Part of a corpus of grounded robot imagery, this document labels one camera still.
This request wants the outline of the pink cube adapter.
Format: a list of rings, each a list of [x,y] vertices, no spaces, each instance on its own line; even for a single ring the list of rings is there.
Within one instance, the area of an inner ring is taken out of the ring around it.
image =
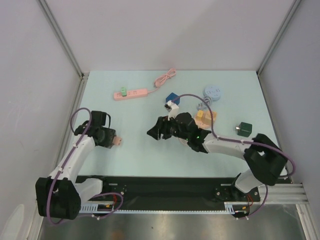
[[[119,136],[115,136],[112,140],[112,144],[114,146],[120,146],[122,144],[123,139]]]

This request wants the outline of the blue cube socket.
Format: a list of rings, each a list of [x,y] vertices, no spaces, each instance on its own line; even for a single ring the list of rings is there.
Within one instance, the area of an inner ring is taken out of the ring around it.
[[[176,104],[177,106],[180,104],[180,98],[177,94],[174,92],[171,92],[166,98],[165,98],[165,105],[168,105],[168,102],[171,101],[172,103]]]

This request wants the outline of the pink round power strip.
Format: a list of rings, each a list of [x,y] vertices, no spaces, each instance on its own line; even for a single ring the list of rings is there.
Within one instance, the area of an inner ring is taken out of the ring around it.
[[[194,121],[199,128],[207,130],[216,122],[218,116],[217,112],[213,111],[212,116],[213,122],[209,110],[198,110],[194,116]]]

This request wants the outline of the beige cube socket adapter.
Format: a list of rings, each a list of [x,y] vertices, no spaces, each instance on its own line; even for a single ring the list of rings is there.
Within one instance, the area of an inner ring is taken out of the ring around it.
[[[213,111],[212,113],[210,111],[205,111],[205,115],[202,119],[202,123],[205,125],[212,125],[216,121],[217,118],[217,112]]]

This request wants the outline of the light green USB charger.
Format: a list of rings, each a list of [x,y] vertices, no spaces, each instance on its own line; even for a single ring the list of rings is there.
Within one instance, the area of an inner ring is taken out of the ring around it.
[[[122,87],[120,89],[120,93],[122,97],[126,97],[127,96],[127,89],[125,87]]]

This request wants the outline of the light blue round power strip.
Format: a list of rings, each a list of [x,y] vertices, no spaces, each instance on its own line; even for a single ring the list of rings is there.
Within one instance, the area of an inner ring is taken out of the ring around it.
[[[217,85],[207,85],[203,89],[203,101],[201,101],[197,106],[197,110],[205,110],[207,106],[211,106],[212,102],[218,101],[222,96],[222,90]]]

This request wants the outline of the dark green cube socket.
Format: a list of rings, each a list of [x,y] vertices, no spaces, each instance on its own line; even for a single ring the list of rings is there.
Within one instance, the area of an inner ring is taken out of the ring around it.
[[[252,134],[253,125],[251,123],[241,122],[235,129],[238,136],[247,138]]]

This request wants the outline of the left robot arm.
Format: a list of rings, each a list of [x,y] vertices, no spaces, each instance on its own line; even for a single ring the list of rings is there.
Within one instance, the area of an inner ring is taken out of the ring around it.
[[[111,188],[98,178],[76,183],[79,172],[95,147],[110,149],[115,145],[116,131],[111,116],[103,111],[89,111],[89,119],[72,130],[74,141],[59,164],[35,183],[37,211],[41,217],[74,220],[82,204],[96,196],[105,200]]]

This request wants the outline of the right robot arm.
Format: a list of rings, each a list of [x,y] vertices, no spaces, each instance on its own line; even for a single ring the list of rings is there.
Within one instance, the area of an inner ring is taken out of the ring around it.
[[[229,187],[229,194],[237,201],[242,201],[256,187],[274,186],[278,179],[293,175],[282,175],[287,163],[294,161],[285,154],[266,135],[259,133],[249,139],[228,138],[214,131],[214,114],[212,110],[204,113],[199,110],[196,116],[188,112],[179,112],[174,100],[166,102],[164,107],[168,115],[158,117],[155,125],[147,135],[155,140],[167,140],[171,137],[180,139],[193,151],[232,156],[245,161],[249,169],[239,173]]]

